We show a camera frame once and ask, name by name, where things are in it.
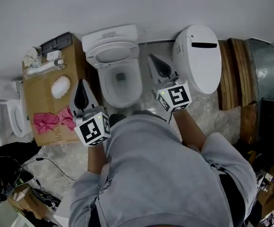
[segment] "sleeve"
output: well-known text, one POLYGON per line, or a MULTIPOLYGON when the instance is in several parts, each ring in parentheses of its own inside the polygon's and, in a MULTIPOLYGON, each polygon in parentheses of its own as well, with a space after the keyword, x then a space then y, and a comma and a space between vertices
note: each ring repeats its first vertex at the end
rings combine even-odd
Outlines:
POLYGON ((87 227, 95 198, 99 195, 100 175, 85 172, 74 183, 70 207, 69 227, 87 227))
POLYGON ((245 201, 247 217, 255 201, 257 185, 249 162, 220 133, 213 133, 206 139, 201 155, 211 164, 223 167, 232 177, 245 201))

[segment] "gray hoodie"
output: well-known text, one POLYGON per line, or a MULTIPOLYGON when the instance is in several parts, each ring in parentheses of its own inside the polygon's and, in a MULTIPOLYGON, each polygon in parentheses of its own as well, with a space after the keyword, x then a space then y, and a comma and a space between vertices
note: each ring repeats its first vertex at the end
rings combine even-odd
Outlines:
POLYGON ((70 227, 87 227, 97 208, 102 227, 229 227, 231 212, 220 182, 222 166, 251 211, 256 177, 250 164, 219 133, 201 153, 182 145, 161 119, 135 115, 111 128, 108 164, 101 175, 85 172, 73 186, 70 227))

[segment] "white toilet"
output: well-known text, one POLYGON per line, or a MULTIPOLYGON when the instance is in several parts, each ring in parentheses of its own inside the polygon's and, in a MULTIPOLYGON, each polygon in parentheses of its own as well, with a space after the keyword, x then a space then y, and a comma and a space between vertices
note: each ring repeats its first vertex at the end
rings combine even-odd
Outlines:
POLYGON ((221 78, 221 52, 214 32, 202 25, 191 25, 177 37, 172 59, 179 74, 192 82, 197 91, 213 93, 221 78))
POLYGON ((142 93, 137 39, 135 25, 109 28, 82 37, 86 60, 98 70, 103 97, 117 108, 133 105, 142 93))
MULTIPOLYGON (((24 137, 32 132, 31 124, 26 110, 25 94, 23 84, 19 83, 19 93, 14 89, 0 90, 0 105, 6 105, 8 109, 11 128, 17 137, 24 137)), ((0 145, 4 139, 1 137, 1 119, 0 119, 0 145)))

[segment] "wooden board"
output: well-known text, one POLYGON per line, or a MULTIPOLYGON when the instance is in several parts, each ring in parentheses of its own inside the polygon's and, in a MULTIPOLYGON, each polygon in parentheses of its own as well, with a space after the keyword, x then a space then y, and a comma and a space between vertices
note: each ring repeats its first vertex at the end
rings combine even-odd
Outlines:
POLYGON ((219 40, 219 46, 222 59, 222 73, 217 91, 219 109, 225 111, 238 107, 238 95, 234 68, 228 44, 224 40, 219 40))
POLYGON ((253 144, 257 133, 257 103, 251 103, 241 108, 240 139, 253 144))
POLYGON ((245 107, 254 101, 253 78, 245 42, 239 39, 227 40, 233 61, 237 85, 238 104, 245 107))

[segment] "white sponge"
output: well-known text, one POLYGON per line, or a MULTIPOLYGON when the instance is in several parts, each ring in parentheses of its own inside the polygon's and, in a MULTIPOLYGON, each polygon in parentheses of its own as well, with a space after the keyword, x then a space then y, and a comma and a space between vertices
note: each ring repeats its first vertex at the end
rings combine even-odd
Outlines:
POLYGON ((70 87, 70 79, 65 76, 61 76, 53 83, 51 87, 51 93, 53 97, 59 99, 62 98, 69 91, 70 87))

